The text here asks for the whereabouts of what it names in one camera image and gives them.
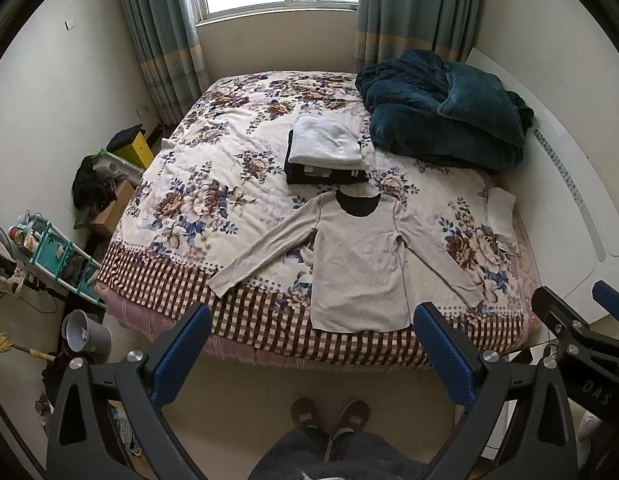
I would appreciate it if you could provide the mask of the beige long sleeve shirt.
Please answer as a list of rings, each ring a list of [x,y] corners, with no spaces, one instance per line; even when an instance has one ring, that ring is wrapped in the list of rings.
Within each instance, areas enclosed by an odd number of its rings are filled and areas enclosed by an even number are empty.
[[[314,240],[309,316],[315,330],[355,334],[410,326],[406,252],[413,252],[458,297],[475,307],[479,287],[394,197],[320,194],[219,270],[218,297],[289,250]]]

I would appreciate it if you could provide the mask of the grey bucket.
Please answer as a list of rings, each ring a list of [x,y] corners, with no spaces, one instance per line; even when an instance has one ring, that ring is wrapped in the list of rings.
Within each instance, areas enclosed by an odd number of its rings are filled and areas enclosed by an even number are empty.
[[[74,353],[86,353],[98,364],[108,360],[112,348],[110,330],[92,320],[86,312],[74,310],[61,325],[61,335]]]

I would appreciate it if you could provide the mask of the white headboard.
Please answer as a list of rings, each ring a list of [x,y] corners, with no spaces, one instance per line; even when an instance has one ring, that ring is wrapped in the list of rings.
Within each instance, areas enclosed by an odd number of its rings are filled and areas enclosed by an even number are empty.
[[[492,58],[468,63],[497,76],[534,110],[523,161],[503,175],[535,258],[539,279],[587,322],[607,311],[591,298],[597,281],[619,292],[619,214],[579,144],[552,112]]]

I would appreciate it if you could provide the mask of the person dark trousers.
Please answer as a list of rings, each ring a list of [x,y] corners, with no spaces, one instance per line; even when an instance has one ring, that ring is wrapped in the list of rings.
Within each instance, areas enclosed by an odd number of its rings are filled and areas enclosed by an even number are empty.
[[[264,454],[249,479],[418,479],[426,469],[368,431],[331,441],[323,429],[298,428]]]

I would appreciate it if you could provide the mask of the slipper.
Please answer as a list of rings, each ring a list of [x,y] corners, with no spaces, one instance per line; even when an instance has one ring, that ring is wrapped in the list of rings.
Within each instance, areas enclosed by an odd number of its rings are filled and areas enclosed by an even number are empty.
[[[363,431],[368,424],[370,413],[371,409],[364,400],[356,399],[346,404],[337,425],[332,430],[331,440]]]
[[[316,408],[314,401],[306,396],[301,396],[293,401],[290,416],[296,428],[321,428],[318,408]]]

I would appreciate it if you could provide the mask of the teal storage rack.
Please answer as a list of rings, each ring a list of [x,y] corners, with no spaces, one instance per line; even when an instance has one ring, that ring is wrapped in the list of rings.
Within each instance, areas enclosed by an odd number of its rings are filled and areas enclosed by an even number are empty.
[[[9,237],[34,269],[91,304],[104,305],[95,289],[100,263],[51,221],[41,214],[24,214],[9,229]]]

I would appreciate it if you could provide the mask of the left slipper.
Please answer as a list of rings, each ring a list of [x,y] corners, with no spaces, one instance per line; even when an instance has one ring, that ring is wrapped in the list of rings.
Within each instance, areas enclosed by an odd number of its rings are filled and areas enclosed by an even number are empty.
[[[314,401],[306,396],[301,396],[293,401],[290,416],[296,428],[321,428],[318,408],[316,408]]]

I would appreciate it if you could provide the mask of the cardboard box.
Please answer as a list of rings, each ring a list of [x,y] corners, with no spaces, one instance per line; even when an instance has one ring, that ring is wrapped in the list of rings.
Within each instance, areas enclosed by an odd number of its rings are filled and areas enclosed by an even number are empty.
[[[96,214],[96,217],[90,222],[90,227],[98,234],[111,238],[134,192],[134,185],[130,181],[121,181],[116,187],[116,199],[103,211]]]

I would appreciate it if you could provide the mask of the dark teal plush blanket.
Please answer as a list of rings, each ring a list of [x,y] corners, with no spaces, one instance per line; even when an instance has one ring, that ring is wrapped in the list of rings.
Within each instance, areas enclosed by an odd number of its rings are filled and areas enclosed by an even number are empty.
[[[363,68],[355,86],[376,148],[492,174],[523,161],[534,110],[493,74],[413,49]]]

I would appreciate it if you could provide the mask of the floral plaid bed blanket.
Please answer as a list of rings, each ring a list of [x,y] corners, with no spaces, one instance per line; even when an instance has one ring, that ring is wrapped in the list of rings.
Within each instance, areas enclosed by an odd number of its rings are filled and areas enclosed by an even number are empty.
[[[411,328],[348,334],[311,325],[311,238],[226,295],[210,289],[210,279],[244,249],[337,191],[287,180],[289,136],[302,115],[326,116],[353,131],[367,180],[343,193],[378,197],[417,220],[481,294],[480,301],[457,295],[407,252],[409,304],[433,302],[481,349],[522,347],[535,324],[538,274],[519,216],[489,215],[495,181],[481,171],[375,148],[369,113],[348,73],[284,70],[216,81],[163,141],[116,226],[97,281],[108,313],[154,339],[202,302],[213,315],[206,350],[220,359],[334,370],[424,366]]]

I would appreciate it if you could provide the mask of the yellow box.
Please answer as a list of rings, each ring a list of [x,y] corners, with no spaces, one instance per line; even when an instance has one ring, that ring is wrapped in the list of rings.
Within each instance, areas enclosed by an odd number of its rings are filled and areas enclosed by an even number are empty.
[[[119,158],[127,160],[127,162],[130,162],[139,168],[142,168],[142,170],[147,169],[154,159],[154,155],[152,154],[149,145],[141,132],[136,133],[131,140],[123,145],[122,148],[114,151],[113,154],[119,156]]]

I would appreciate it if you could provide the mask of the folded white garment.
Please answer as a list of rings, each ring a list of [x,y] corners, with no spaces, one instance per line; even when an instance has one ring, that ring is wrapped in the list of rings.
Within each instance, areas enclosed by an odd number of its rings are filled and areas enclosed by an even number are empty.
[[[341,122],[311,114],[296,118],[289,162],[327,169],[366,169],[357,135]]]

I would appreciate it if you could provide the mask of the right teal curtain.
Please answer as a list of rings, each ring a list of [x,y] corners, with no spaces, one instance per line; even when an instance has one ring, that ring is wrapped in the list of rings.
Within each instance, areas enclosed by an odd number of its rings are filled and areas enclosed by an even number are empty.
[[[358,0],[355,70],[413,48],[465,61],[481,12],[482,0]]]

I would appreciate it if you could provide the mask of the teal curtain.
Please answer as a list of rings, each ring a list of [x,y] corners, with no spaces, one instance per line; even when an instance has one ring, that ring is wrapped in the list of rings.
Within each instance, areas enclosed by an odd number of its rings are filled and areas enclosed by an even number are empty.
[[[465,61],[481,12],[482,0],[358,0],[355,70],[413,48]]]
[[[210,86],[191,0],[121,0],[161,122],[176,126]]]

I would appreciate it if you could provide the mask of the left teal curtain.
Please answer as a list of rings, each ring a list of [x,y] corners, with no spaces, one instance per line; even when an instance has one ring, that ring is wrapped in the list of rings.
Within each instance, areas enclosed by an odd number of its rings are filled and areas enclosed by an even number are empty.
[[[210,86],[191,0],[121,0],[161,122],[176,126]]]

